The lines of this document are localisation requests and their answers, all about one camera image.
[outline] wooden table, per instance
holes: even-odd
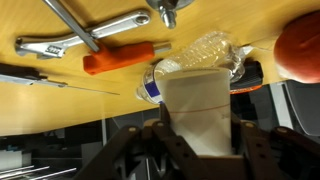
[[[170,41],[173,50],[155,59],[180,51],[214,30],[231,33],[240,44],[264,39],[272,45],[272,37],[278,35],[287,22],[320,8],[319,0],[196,0],[178,11],[177,27],[169,30],[144,0],[64,0],[63,3],[71,7],[70,11],[84,27],[132,10],[150,10],[150,24],[102,41],[110,47],[141,41]],[[37,60],[35,55],[20,57],[15,53],[17,36],[55,36],[70,32],[42,1],[2,0],[0,20],[1,63],[35,67],[51,80],[121,94],[1,82],[1,136],[43,132],[156,107],[137,100],[134,95],[142,73],[152,61],[90,76],[82,70],[82,57],[88,50],[83,44],[68,49],[62,59]],[[255,50],[251,56],[263,65],[264,83],[281,80],[274,67],[272,51]]]

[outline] adjustable wrench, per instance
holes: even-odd
[[[150,19],[148,11],[137,10],[88,28],[86,31],[93,39],[100,39],[146,25]],[[44,60],[61,58],[69,47],[81,43],[83,43],[82,39],[75,34],[53,38],[18,37],[15,42],[15,50],[20,56],[33,53],[37,54],[38,59]]]

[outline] orange ball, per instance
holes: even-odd
[[[320,82],[320,12],[288,24],[274,47],[281,75],[303,83]]]

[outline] plastic bottle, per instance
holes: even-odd
[[[209,33],[181,53],[150,66],[136,90],[136,97],[153,104],[161,103],[162,97],[155,80],[164,74],[189,68],[224,67],[230,71],[230,82],[236,82],[244,74],[243,62],[251,50],[250,46],[237,46],[236,41],[224,32]]]

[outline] paper cup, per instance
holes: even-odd
[[[228,69],[177,71],[160,77],[156,84],[172,129],[197,155],[232,154]]]

